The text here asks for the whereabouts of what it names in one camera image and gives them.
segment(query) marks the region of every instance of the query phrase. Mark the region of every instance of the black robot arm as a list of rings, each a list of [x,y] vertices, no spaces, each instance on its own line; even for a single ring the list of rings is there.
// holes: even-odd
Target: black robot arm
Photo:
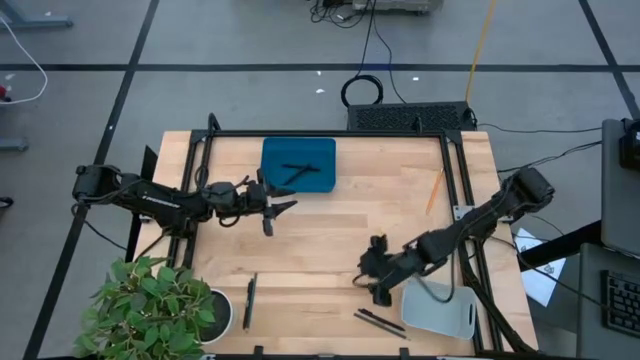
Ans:
[[[364,275],[375,279],[375,282],[366,285],[373,295],[373,302],[377,305],[391,306],[391,288],[414,274],[427,276],[440,268],[461,242],[472,237],[487,239],[501,217],[510,216],[515,221],[526,213],[539,211],[551,202],[553,193],[553,187],[537,170],[522,169],[504,180],[500,191],[489,201],[472,209],[446,229],[427,231],[419,235],[405,244],[403,251],[398,254],[386,254],[386,236],[373,236],[371,246],[360,257],[358,267],[361,274],[356,279]],[[462,270],[469,286],[489,315],[496,320],[514,351],[534,351],[522,341],[484,293],[473,271],[465,271],[465,267],[462,267]]]
[[[73,197],[85,205],[114,204],[134,213],[153,218],[166,235],[188,237],[194,224],[206,222],[213,216],[220,225],[230,227],[241,216],[263,215],[263,231],[273,235],[271,220],[296,201],[269,204],[269,197],[291,195],[294,192],[274,189],[264,181],[247,176],[239,184],[216,182],[194,192],[179,191],[140,178],[136,174],[121,173],[116,167],[105,165],[80,166],[73,188]],[[237,191],[246,186],[245,192]]]

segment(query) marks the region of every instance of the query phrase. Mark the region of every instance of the orange pencil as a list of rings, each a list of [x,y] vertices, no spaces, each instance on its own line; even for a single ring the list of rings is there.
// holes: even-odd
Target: orange pencil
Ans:
[[[438,189],[440,188],[440,182],[442,181],[443,175],[444,175],[444,168],[440,169],[440,173],[438,174],[436,183],[433,185],[433,190],[431,191],[431,198],[429,198],[429,203],[427,204],[427,211],[426,211],[427,215],[429,215],[429,212],[433,207],[433,202],[435,201],[436,195],[438,194]]]

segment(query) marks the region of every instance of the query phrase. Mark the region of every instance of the concrete floor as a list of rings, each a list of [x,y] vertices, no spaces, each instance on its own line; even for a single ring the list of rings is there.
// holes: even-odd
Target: concrete floor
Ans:
[[[71,225],[74,169],[95,157],[151,2],[20,3],[33,14],[72,17],[73,28],[25,31],[18,36],[40,63],[77,66],[50,71],[49,87],[38,101],[0,107],[0,134],[26,136],[31,142],[25,153],[0,153],[5,169],[0,194],[16,200],[0,218],[4,359],[23,356]],[[488,3],[447,0],[430,16],[381,14],[377,22],[394,51],[394,63],[469,64]],[[590,4],[618,63],[640,64],[640,33],[634,31],[640,3]],[[318,69],[137,72],[114,129],[107,163],[139,171],[145,144],[158,150],[164,131],[204,127],[210,111],[225,129],[344,129],[346,111],[339,92],[353,71],[318,74],[316,70],[327,68],[326,64],[358,63],[366,21],[350,30],[312,24],[309,6],[302,0],[160,0],[141,64],[318,64]],[[387,62],[385,48],[373,35],[369,49],[367,63]],[[10,37],[0,34],[0,84],[10,85],[14,98],[32,96],[41,86],[38,72],[16,70],[20,68],[16,64],[28,62]],[[553,0],[498,2],[480,63],[607,64],[580,4]],[[90,64],[122,66],[119,71],[107,71],[114,67],[87,71],[91,69],[83,65]],[[373,73],[384,83],[385,102],[397,102],[388,74]],[[394,73],[407,101],[461,100],[467,77],[465,71]],[[640,92],[639,73],[625,73],[624,78],[632,91]],[[349,91],[352,103],[367,103],[374,97],[366,84]],[[471,105],[480,122],[514,129],[579,129],[597,126],[605,118],[630,116],[612,74],[599,71],[479,72]],[[515,135],[485,129],[491,134],[498,168],[557,154],[599,137],[598,133]],[[599,151],[593,148],[540,167],[557,190],[556,199],[541,215],[565,232],[600,217]],[[95,208],[88,220],[126,244],[130,215],[125,211]],[[557,236],[532,218],[517,226],[543,238]],[[40,357],[68,354],[88,296],[111,261],[123,255],[87,229],[82,232]],[[575,259],[569,261],[562,279],[577,284],[572,267]],[[565,355],[575,351],[575,336],[560,330],[575,331],[573,304],[575,299],[562,291],[554,294],[549,309],[532,304],[543,350]]]

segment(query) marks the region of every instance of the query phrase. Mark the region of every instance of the wooden tabletop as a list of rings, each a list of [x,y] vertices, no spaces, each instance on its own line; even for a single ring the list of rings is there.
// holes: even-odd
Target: wooden tabletop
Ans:
[[[160,149],[154,181],[180,187],[189,132],[167,132]],[[465,155],[477,204],[499,189],[496,168],[484,132],[463,133]],[[209,183],[255,178],[260,166],[262,138],[217,137],[209,164]],[[373,305],[367,290],[354,288],[360,255],[369,237],[386,233],[389,251],[397,252],[416,235],[452,223],[446,182],[429,215],[426,207],[442,169],[438,139],[336,138],[337,181],[329,194],[296,194],[298,204],[274,223],[274,236],[262,233],[262,217],[251,216],[229,229],[216,219],[199,225],[193,267],[197,277],[223,290],[234,306],[233,330],[219,342],[205,346],[218,354],[252,353],[264,346],[267,354],[394,355],[400,347],[412,355],[470,355],[471,341],[407,328],[410,341],[397,338],[353,316],[364,307],[401,323],[400,294],[392,290],[393,306]],[[462,185],[450,145],[460,203]],[[160,234],[155,223],[143,225],[136,251]],[[511,241],[508,226],[495,236]],[[151,256],[167,255],[169,239]],[[498,308],[521,337],[537,348],[520,270],[512,248],[488,241],[485,253]],[[429,276],[449,283],[450,262]],[[253,319],[242,330],[247,284],[258,273]],[[462,285],[457,271],[457,285]],[[478,303],[485,348],[490,348],[486,314]]]

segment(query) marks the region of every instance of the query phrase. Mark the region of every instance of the wire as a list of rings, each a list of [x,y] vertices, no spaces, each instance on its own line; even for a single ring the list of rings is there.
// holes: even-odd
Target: wire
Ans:
[[[342,100],[342,104],[349,108],[351,106],[351,104],[349,104],[349,101],[347,100],[347,88],[349,88],[349,86],[359,80],[365,80],[365,81],[369,81],[371,83],[373,83],[376,88],[378,89],[378,98],[373,102],[373,104],[380,104],[382,103],[382,100],[384,98],[384,88],[382,86],[382,81],[380,81],[380,79],[378,79],[376,76],[373,75],[360,75],[360,73],[362,73],[362,68],[364,67],[364,60],[367,56],[367,47],[369,46],[369,37],[371,36],[371,25],[373,25],[374,22],[374,14],[376,11],[376,2],[377,0],[373,0],[373,5],[371,6],[371,18],[369,19],[369,28],[367,30],[367,37],[365,39],[364,42],[364,50],[362,51],[362,60],[360,61],[360,66],[358,67],[358,72],[356,73],[356,75],[354,77],[352,77],[351,79],[347,80],[347,82],[344,83],[344,85],[342,85],[342,89],[340,90],[340,98]],[[367,1],[366,6],[369,6],[371,2]]]
[[[482,25],[480,40],[478,41],[476,52],[473,55],[473,63],[471,64],[471,71],[469,71],[469,80],[467,81],[467,91],[464,94],[464,101],[466,101],[467,104],[471,102],[471,88],[473,87],[473,76],[476,72],[476,65],[478,64],[478,59],[480,58],[480,53],[482,52],[482,47],[484,46],[484,40],[487,37],[487,31],[489,30],[489,24],[491,24],[491,18],[493,17],[493,11],[495,7],[496,7],[496,0],[491,0],[491,4],[489,5],[489,12],[487,13],[487,17],[484,19],[484,24]]]
[[[11,26],[9,26],[9,24],[7,24],[7,22],[2,18],[2,16],[0,16],[0,21],[2,21],[4,26],[9,31],[9,34],[11,34],[11,37],[13,38],[13,41],[15,41],[16,45],[18,45],[20,50],[22,50],[22,52],[25,55],[27,55],[29,60],[31,60],[31,62],[38,68],[38,70],[40,70],[40,72],[42,73],[42,76],[44,77],[44,84],[42,84],[42,88],[40,89],[40,92],[38,92],[38,95],[36,95],[34,97],[31,97],[31,98],[28,98],[28,99],[12,100],[11,102],[2,102],[2,101],[0,101],[0,106],[17,105],[17,104],[26,103],[26,102],[29,102],[29,101],[34,101],[34,100],[38,99],[40,96],[42,96],[42,94],[44,93],[44,90],[47,88],[47,85],[49,84],[49,78],[47,77],[47,73],[45,73],[44,70],[42,70],[42,67],[40,67],[40,65],[33,59],[31,54],[29,54],[29,52],[22,46],[20,41],[18,41],[18,38],[16,37],[16,34],[14,34],[13,30],[11,30]]]
[[[380,35],[380,32],[378,31],[378,25],[376,24],[375,14],[371,13],[371,16],[373,17],[373,29],[375,30],[376,35],[378,36],[378,39],[382,41],[382,44],[384,44],[384,46],[387,48],[387,51],[389,52],[389,63],[387,64],[387,70],[389,71],[389,79],[391,80],[391,87],[393,88],[393,92],[396,93],[396,96],[398,97],[398,99],[400,99],[400,101],[406,104],[407,102],[404,101],[402,96],[400,96],[400,94],[398,93],[398,89],[396,89],[396,84],[393,81],[393,70],[391,69],[391,65],[393,63],[393,51],[391,51],[391,47],[389,46],[389,44],[387,44],[386,41],[384,41],[384,39],[382,38],[382,35]]]
[[[618,311],[616,311],[616,310],[614,310],[614,309],[610,308],[609,306],[607,306],[607,305],[605,305],[605,304],[601,303],[600,301],[595,300],[594,298],[592,298],[592,297],[590,297],[590,296],[588,296],[588,295],[583,294],[583,293],[582,293],[582,292],[580,292],[579,290],[576,290],[576,289],[572,288],[571,286],[569,286],[569,285],[567,285],[567,284],[563,283],[562,281],[560,281],[560,280],[558,280],[558,279],[554,278],[553,276],[551,276],[551,275],[547,274],[546,272],[538,270],[537,268],[535,268],[534,266],[532,266],[532,265],[531,265],[531,264],[529,264],[526,260],[524,260],[524,259],[523,259],[523,257],[522,257],[522,253],[520,252],[520,249],[519,249],[517,246],[515,246],[512,242],[507,241],[507,240],[504,240],[504,239],[497,238],[497,237],[495,237],[495,236],[493,236],[493,235],[491,235],[491,236],[490,236],[490,238],[495,239],[495,240],[498,240],[498,241],[500,241],[500,242],[502,242],[502,243],[504,243],[504,244],[507,244],[507,245],[511,246],[511,247],[516,251],[516,255],[518,256],[518,260],[520,261],[520,263],[521,263],[522,265],[524,265],[527,269],[529,269],[529,270],[533,270],[533,271],[537,272],[538,274],[543,275],[544,277],[546,277],[546,278],[550,279],[551,281],[555,282],[556,284],[558,284],[558,285],[562,286],[563,288],[565,288],[565,289],[567,289],[567,290],[571,291],[572,293],[574,293],[574,294],[576,294],[576,295],[578,295],[578,296],[580,296],[580,297],[584,298],[585,300],[588,300],[589,302],[591,302],[591,303],[593,303],[593,304],[595,304],[595,305],[599,306],[600,308],[602,308],[603,310],[605,310],[605,311],[607,311],[607,312],[614,313],[614,314],[616,314],[616,315],[618,315],[618,316],[621,316],[621,317],[628,317],[628,315],[627,315],[626,313],[620,313],[620,312],[618,312]]]
[[[323,7],[320,5],[320,0],[316,0],[315,4],[313,6],[311,6],[311,8],[309,8],[309,13],[311,14],[311,22],[314,24],[317,24],[319,22],[325,21],[325,22],[330,22],[334,25],[336,25],[339,28],[343,28],[343,29],[351,29],[353,27],[355,27],[356,25],[358,25],[360,23],[360,21],[362,21],[362,19],[364,18],[364,11],[362,11],[360,13],[360,17],[358,17],[358,20],[356,20],[355,23],[350,24],[350,25],[342,25],[345,24],[347,22],[349,22],[352,18],[354,18],[357,14],[353,13],[351,15],[342,17],[341,15],[336,15],[336,13],[338,12],[338,9],[340,9],[341,7],[343,7],[346,4],[338,4],[338,5],[332,5],[329,7]],[[340,22],[336,22],[336,20],[334,19],[334,17],[339,17]]]
[[[564,235],[564,233],[562,232],[562,230],[560,230],[560,228],[559,228],[559,227],[555,226],[551,221],[549,221],[549,220],[547,220],[547,219],[543,218],[542,216],[539,216],[539,215],[533,215],[533,214],[529,214],[529,216],[531,216],[531,217],[532,217],[532,218],[534,218],[534,219],[538,219],[538,220],[540,220],[540,221],[542,221],[542,222],[544,222],[544,223],[547,223],[547,225],[549,225],[549,226],[551,226],[552,228],[556,229],[556,231],[557,231],[557,232],[559,232],[559,233],[560,233],[560,235]]]
[[[572,134],[572,133],[585,133],[590,131],[598,131],[602,130],[602,127],[588,128],[588,129],[579,129],[579,130],[511,130],[504,129],[498,125],[488,124],[488,123],[480,123],[478,126],[491,126],[492,128],[496,128],[500,131],[516,133],[516,134],[540,134],[540,133],[552,133],[552,134]]]
[[[594,146],[597,146],[597,145],[600,145],[600,144],[602,144],[601,140],[600,141],[594,141],[594,142],[587,143],[587,144],[583,144],[583,145],[578,145],[578,146],[573,147],[573,148],[571,148],[569,150],[566,150],[565,152],[563,152],[560,155],[547,156],[547,157],[544,157],[542,159],[530,162],[530,163],[522,165],[522,166],[516,166],[516,167],[512,167],[512,168],[508,168],[508,169],[498,170],[498,173],[500,174],[500,173],[510,172],[510,171],[519,170],[519,169],[522,169],[522,168],[525,168],[525,167],[530,167],[530,166],[539,166],[539,165],[542,165],[544,163],[548,163],[550,161],[558,160],[561,157],[567,156],[567,155],[569,155],[571,153],[587,150],[587,149],[590,149],[590,148],[592,148]]]
[[[136,256],[134,262],[140,259],[141,257],[143,257],[146,253],[149,252],[149,250],[151,250],[154,246],[156,246],[160,242],[160,240],[162,240],[167,235],[167,233],[168,231],[163,229],[160,236],[157,239],[155,239],[151,244],[149,244],[149,246],[147,246],[144,250],[142,250],[140,255]]]
[[[80,204],[76,203],[73,204],[71,206],[71,214],[73,215],[73,217],[77,217],[77,210],[78,210],[78,206]],[[91,223],[87,220],[87,219],[82,219],[82,221],[85,223],[85,225],[87,225],[89,227],[89,229],[93,230],[94,233],[96,233],[96,235],[98,235],[99,237],[103,238],[104,240],[108,241],[109,243],[111,243],[111,245],[117,247],[118,249],[127,251],[127,248],[116,243],[115,241],[109,239],[106,235],[104,235],[103,233],[101,233],[100,231],[98,231],[98,229],[96,229],[95,227],[93,227],[93,225],[91,225]]]
[[[356,73],[356,76],[360,75],[360,73],[362,72],[362,68],[364,67],[364,59],[367,56],[367,47],[369,46],[369,36],[371,36],[371,25],[373,25],[373,19],[374,19],[373,14],[376,11],[377,2],[378,0],[373,0],[373,5],[371,6],[371,18],[369,19],[369,28],[367,29],[367,37],[364,40],[364,50],[362,51],[362,60],[360,60],[360,66],[358,67],[358,73]]]

